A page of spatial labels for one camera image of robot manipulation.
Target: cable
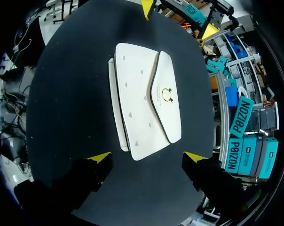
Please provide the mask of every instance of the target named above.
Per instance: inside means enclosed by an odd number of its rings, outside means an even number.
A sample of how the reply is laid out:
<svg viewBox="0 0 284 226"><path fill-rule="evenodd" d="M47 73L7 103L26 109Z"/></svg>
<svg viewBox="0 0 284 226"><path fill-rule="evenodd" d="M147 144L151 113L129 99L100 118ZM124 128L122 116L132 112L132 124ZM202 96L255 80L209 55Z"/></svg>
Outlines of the cable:
<svg viewBox="0 0 284 226"><path fill-rule="evenodd" d="M16 36L18 35L18 32L16 33L16 35L15 35L15 46L20 45L20 43L23 41L25 35L27 34L27 32L28 32L28 30L29 30L30 23L26 23L26 24L28 25L27 30L25 31L25 34L23 35L23 37L21 38L21 40L19 41L18 44L16 44Z"/></svg>
<svg viewBox="0 0 284 226"><path fill-rule="evenodd" d="M25 92L30 86L31 86L31 85L25 87L25 89L24 89L23 92L22 92L22 96L24 96L24 92Z"/></svg>
<svg viewBox="0 0 284 226"><path fill-rule="evenodd" d="M5 96L5 98L6 98L7 103L8 103L10 106L12 106L12 108L13 108L14 111L16 112L16 115L21 118L21 116L19 115L18 110L16 109L15 106L13 106L13 105L9 102L9 100L8 100L7 96L5 95L5 93L4 93L4 96Z"/></svg>
<svg viewBox="0 0 284 226"><path fill-rule="evenodd" d="M10 96L12 96L12 97L15 97L17 100L19 100L19 98L17 97L17 96L15 96L15 95L13 95L13 94L10 94L10 93L8 93L7 91L5 91L8 95L10 95Z"/></svg>
<svg viewBox="0 0 284 226"><path fill-rule="evenodd" d="M18 59L19 54L30 46L30 44L31 44L31 42L32 42L32 39L28 39L28 40L30 41L30 43L28 44L28 46L26 46L24 49L20 50L20 51L17 53L16 58L15 58L15 62L16 62L16 60ZM10 69L9 69L9 70L11 70L11 68L13 67L13 65L12 65L12 63L13 63L13 61L12 61L13 58L14 58L14 56L12 56L12 58L11 58L11 63L10 63Z"/></svg>

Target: black round table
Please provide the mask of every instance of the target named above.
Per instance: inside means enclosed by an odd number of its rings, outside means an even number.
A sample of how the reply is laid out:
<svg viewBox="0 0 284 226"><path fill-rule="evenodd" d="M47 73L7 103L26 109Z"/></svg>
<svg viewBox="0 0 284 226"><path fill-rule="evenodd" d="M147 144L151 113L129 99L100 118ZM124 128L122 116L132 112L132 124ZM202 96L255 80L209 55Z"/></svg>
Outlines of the black round table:
<svg viewBox="0 0 284 226"><path fill-rule="evenodd" d="M118 43L165 51L173 61L182 138L134 161L120 149L108 60ZM34 179L50 185L73 160L112 152L114 167L74 215L101 226L176 226L201 201L181 168L189 151L212 155L211 86L196 40L171 19L124 0L90 0L59 27L42 53L27 108Z"/></svg>

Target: shelving unit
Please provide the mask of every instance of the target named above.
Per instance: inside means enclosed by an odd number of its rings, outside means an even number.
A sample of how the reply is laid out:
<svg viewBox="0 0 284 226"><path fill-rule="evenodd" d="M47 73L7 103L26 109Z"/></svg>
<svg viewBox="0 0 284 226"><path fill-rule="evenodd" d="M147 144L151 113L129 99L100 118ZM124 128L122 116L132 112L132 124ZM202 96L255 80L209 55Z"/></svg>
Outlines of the shelving unit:
<svg viewBox="0 0 284 226"><path fill-rule="evenodd" d="M223 36L224 39L227 41L227 43L228 43L228 45L230 46L230 48L231 48L231 50L232 50L234 56L236 57L236 59L238 59L238 56L237 56L237 54L235 53L235 51L234 51L233 47L231 46L229 40L227 39L226 35L225 35L225 34L222 34L222 36Z"/></svg>
<svg viewBox="0 0 284 226"><path fill-rule="evenodd" d="M256 70L253 66L253 62L255 61L255 58L253 56L248 56L239 60L234 60L231 61L229 63L226 64L226 67L229 69L231 66L233 65L238 65L238 67L241 69L241 78L245 78L246 75L242 69L242 63L248 62L251 65L251 69L252 69L252 74L251 74L251 78L254 84L254 88L256 90L256 99L257 101L255 101L255 106L262 106L263 105L263 96L262 96L262 91L261 91L261 87L260 87L260 83L257 77L257 73Z"/></svg>
<svg viewBox="0 0 284 226"><path fill-rule="evenodd" d="M212 35L211 37L208 37L206 38L205 40L205 44L213 44L213 45L216 45L216 47L218 48L219 52L221 53L221 49L220 47L216 44L216 38L217 37L221 37L225 43L227 44L227 47L228 47L228 50L230 50L231 52L233 52L233 56L234 58L232 57L232 59L230 59L230 61L235 61L235 60L239 60L238 59L238 56L236 54L236 52L234 51L233 47L231 46L230 44L230 41L228 40L228 38L226 37L226 34L230 34L233 36L233 39L237 39L238 43L239 43L239 46L242 47L242 49L247 53L247 57L250 56L250 54L248 53L245 45L243 44L242 40L239 38L239 36L237 36L236 34L234 34L233 32L231 32L230 30L226 30L226 31L223 31L223 32L218 32L214 35Z"/></svg>
<svg viewBox="0 0 284 226"><path fill-rule="evenodd" d="M229 85L229 81L220 71L209 74L209 77L215 77L218 86L218 95L221 106L221 147L219 160L222 162L221 167L225 168L229 146L229 109L225 87Z"/></svg>

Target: metal shelf frame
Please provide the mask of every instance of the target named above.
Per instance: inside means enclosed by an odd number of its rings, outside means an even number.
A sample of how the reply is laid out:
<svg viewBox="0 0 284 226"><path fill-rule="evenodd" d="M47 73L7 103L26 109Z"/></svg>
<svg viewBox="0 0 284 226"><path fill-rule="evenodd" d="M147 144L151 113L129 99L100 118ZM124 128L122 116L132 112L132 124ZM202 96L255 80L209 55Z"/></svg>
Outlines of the metal shelf frame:
<svg viewBox="0 0 284 226"><path fill-rule="evenodd" d="M209 74L209 77L215 77L218 86L221 105L221 148L219 160L222 162L221 167L225 168L229 147L229 108L225 87L229 84L229 82L220 71Z"/></svg>

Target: cardboard box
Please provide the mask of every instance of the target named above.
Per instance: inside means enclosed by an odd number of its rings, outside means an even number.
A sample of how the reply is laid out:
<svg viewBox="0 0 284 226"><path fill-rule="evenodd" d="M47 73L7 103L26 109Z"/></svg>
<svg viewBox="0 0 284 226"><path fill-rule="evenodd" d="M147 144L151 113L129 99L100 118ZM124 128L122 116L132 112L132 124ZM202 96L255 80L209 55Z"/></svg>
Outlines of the cardboard box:
<svg viewBox="0 0 284 226"><path fill-rule="evenodd" d="M263 82L263 79L262 79L261 74L256 74L256 75L257 75L257 78L258 78L258 81L259 81L260 87L261 87L261 88L264 88L264 87L265 87L265 85L264 85L264 82Z"/></svg>

